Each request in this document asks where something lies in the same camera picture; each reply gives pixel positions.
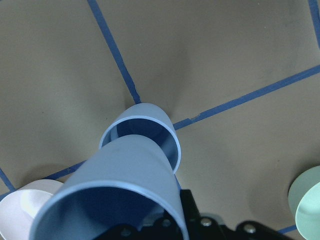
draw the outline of floor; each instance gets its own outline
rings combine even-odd
[[[316,0],[2,0],[0,32],[0,199],[65,181],[146,102],[201,212],[303,239],[287,193],[320,164]]]

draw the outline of screw head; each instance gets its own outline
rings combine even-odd
[[[206,217],[202,218],[200,220],[200,223],[204,227],[210,227],[212,225],[212,221],[209,218],[206,218]]]
[[[254,234],[256,232],[256,228],[252,224],[244,225],[243,230],[248,234]]]
[[[120,234],[121,234],[121,237],[129,237],[131,235],[131,231],[128,228],[124,228]]]
[[[162,227],[167,228],[171,225],[171,221],[169,219],[165,219],[161,223]]]

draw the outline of plastic cup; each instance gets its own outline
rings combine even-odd
[[[141,229],[164,210],[188,240],[166,155],[153,140],[126,135],[102,147],[64,183],[37,214],[29,239],[94,239],[118,224]]]
[[[299,233],[307,240],[320,239],[320,166],[294,180],[288,202]]]
[[[55,180],[33,181],[0,202],[0,234],[5,240],[28,240],[32,222],[41,207],[63,185]]]
[[[173,173],[176,173],[181,147],[170,118],[160,107],[140,103],[125,110],[104,132],[99,149],[127,135],[142,135],[156,142],[169,160]]]

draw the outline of screw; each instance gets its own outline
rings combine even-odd
[[[244,225],[243,230],[246,231],[248,234],[254,234],[256,232],[255,226],[251,224]]]
[[[131,231],[127,228],[124,228],[120,234],[122,237],[129,237],[131,235]]]
[[[210,227],[212,224],[212,221],[209,218],[204,217],[201,219],[200,223],[204,227]]]
[[[169,219],[165,219],[162,221],[162,227],[167,228],[171,225],[171,222]]]

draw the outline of bolt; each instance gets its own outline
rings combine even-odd
[[[254,234],[256,232],[255,226],[251,224],[244,225],[243,230],[246,231],[248,234]]]
[[[204,217],[201,219],[200,223],[204,227],[210,227],[212,224],[212,221],[209,218]]]
[[[162,227],[167,228],[171,225],[171,222],[169,219],[165,219],[162,221]]]
[[[129,237],[131,235],[131,231],[127,228],[124,228],[120,234],[122,237]]]

